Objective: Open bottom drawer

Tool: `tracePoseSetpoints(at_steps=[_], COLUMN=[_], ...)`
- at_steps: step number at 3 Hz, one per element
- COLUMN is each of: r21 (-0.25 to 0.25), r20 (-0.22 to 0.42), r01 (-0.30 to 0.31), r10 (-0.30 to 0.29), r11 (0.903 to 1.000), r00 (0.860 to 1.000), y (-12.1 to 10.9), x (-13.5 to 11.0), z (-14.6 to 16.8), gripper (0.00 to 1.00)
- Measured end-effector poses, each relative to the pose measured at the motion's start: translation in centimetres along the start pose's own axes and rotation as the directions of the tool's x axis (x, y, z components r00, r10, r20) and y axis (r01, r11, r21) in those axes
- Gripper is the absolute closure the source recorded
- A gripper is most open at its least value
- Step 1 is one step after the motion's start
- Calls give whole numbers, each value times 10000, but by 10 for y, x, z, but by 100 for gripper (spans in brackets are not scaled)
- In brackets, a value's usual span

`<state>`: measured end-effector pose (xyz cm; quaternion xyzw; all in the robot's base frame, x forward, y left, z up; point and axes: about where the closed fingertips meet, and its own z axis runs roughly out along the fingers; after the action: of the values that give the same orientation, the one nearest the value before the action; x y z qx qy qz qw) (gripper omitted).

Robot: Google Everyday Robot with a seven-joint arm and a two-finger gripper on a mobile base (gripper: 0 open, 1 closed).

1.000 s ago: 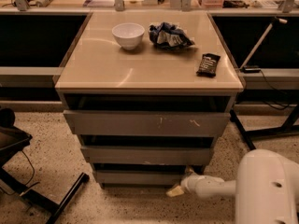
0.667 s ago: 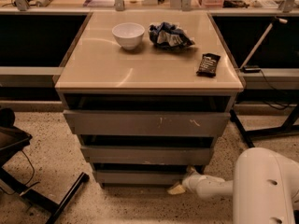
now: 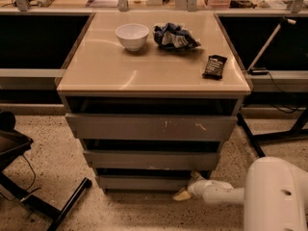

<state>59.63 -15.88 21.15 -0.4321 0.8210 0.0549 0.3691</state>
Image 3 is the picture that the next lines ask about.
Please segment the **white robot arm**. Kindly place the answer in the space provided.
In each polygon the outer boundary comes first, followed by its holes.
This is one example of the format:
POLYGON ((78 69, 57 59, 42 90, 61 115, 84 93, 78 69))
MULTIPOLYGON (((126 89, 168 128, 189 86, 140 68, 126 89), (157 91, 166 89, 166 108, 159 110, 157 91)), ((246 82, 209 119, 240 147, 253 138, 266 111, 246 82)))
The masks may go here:
POLYGON ((173 199, 192 197, 207 205, 242 205, 244 231, 307 231, 308 172, 279 158, 254 161, 242 188, 207 180, 194 171, 173 199))

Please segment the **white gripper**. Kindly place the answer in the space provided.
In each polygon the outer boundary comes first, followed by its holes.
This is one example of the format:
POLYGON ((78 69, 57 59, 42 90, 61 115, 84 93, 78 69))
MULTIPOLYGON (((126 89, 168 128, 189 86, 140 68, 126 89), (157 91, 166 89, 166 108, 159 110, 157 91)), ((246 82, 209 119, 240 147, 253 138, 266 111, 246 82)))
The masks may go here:
POLYGON ((188 190, 182 190, 176 193, 172 198, 175 201, 184 201, 190 199, 192 196, 200 199, 206 199, 207 193, 213 183, 210 180, 202 180, 203 176, 199 171, 191 172, 192 183, 188 185, 188 190))

